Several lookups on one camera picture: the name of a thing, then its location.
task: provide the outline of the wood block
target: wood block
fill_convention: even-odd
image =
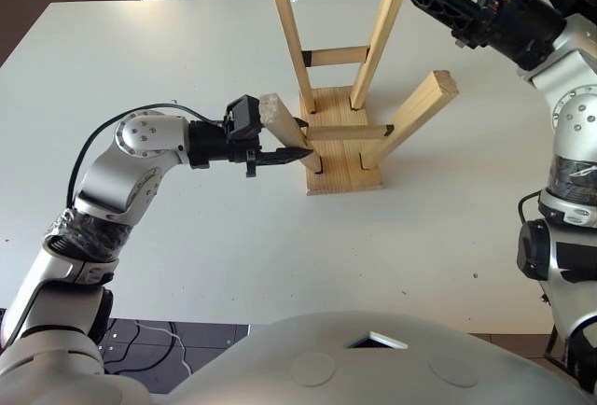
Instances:
[[[303,50],[303,59],[309,63],[307,67],[329,66],[332,64],[363,63],[367,59],[369,46],[356,46],[353,48],[334,48]]]
[[[369,125],[367,110],[351,109],[351,86],[313,90],[317,112],[300,99],[300,115],[313,127]],[[360,152],[367,141],[315,141],[313,148],[321,156],[322,174],[307,170],[307,195],[355,192],[382,188],[379,167],[361,168]]]
[[[394,125],[344,125],[341,127],[307,127],[309,141],[360,141],[384,139],[394,130]]]
[[[395,128],[392,134],[387,139],[371,141],[363,148],[363,167],[376,167],[456,95],[458,88],[450,72],[434,71],[429,74],[394,114],[392,123]]]

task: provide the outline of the wooden rung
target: wooden rung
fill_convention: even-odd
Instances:
[[[299,31],[297,30],[297,23],[295,22],[295,15],[292,12],[290,0],[274,1],[276,3],[276,8],[278,9],[278,15],[280,16],[280,22],[282,23],[282,29],[284,30],[284,35],[286,37],[286,44],[288,45],[288,51],[290,52],[290,59],[292,60],[292,65],[294,66],[295,73],[297,74],[300,96],[309,109],[309,112],[314,113],[315,99],[313,98],[309,74],[307,74],[305,62],[302,59],[302,48],[300,46]]]
[[[330,66],[332,64],[362,63],[367,59],[368,52],[369,46],[303,50],[302,59],[307,67]]]
[[[307,127],[309,141],[360,141],[384,139],[394,130],[394,125],[347,125],[339,127]]]
[[[419,130],[456,95],[458,95],[458,88],[450,72],[432,72],[394,114],[392,134],[385,139],[369,142],[363,147],[362,167],[371,169],[377,166],[383,158]]]
[[[382,0],[380,4],[380,10],[373,26],[373,33],[369,39],[370,49],[367,59],[361,64],[351,90],[352,109],[361,109],[363,107],[365,96],[382,58],[385,43],[388,41],[401,5],[402,0]]]
[[[278,94],[259,97],[259,115],[261,116],[261,124],[285,146],[313,150],[295,118],[292,117]],[[321,157],[316,151],[300,161],[312,172],[321,173]]]

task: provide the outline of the black tape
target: black tape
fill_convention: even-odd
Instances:
[[[305,62],[305,67],[311,67],[311,51],[310,50],[302,50],[302,61]]]

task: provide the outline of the black strip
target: black strip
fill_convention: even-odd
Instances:
[[[305,67],[311,67],[311,51],[310,50],[302,50],[302,61],[305,63]]]
[[[83,330],[81,330],[80,328],[73,328],[72,326],[55,326],[47,324],[45,326],[35,326],[34,328],[28,328],[22,333],[21,338],[28,337],[29,335],[33,335],[37,332],[45,332],[47,330],[71,330],[73,332],[85,335],[85,332],[83,332]]]

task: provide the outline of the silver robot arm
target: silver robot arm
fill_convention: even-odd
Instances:
[[[555,131],[544,218],[522,225],[517,262],[539,281],[566,370],[597,380],[597,29],[595,0],[411,0],[457,44],[491,46],[545,97]]]
[[[4,316],[0,405],[149,403],[137,382],[96,375],[104,373],[97,343],[112,306],[104,285],[114,276],[133,226],[175,165],[244,162],[247,176],[254,176],[259,165],[311,153],[292,147],[262,152],[258,103],[249,96],[238,99],[221,122],[188,122],[151,109],[119,120],[112,145],[87,171],[73,207],[50,228]]]
[[[101,285],[112,280],[118,253],[157,194],[161,179],[175,165],[188,163],[188,151],[184,118],[148,110],[131,113],[120,122],[114,142],[87,171],[74,208],[65,210],[50,228],[7,309],[3,347],[48,323],[77,328],[86,335],[100,331],[93,327],[95,317],[102,301],[109,300]],[[73,307],[63,306],[69,301],[64,284],[85,287],[72,296]],[[50,311],[50,320],[43,311]]]
[[[541,284],[567,369],[589,390],[597,379],[597,27],[576,14],[552,54],[521,71],[545,97],[555,131],[545,219],[523,225],[519,267]]]

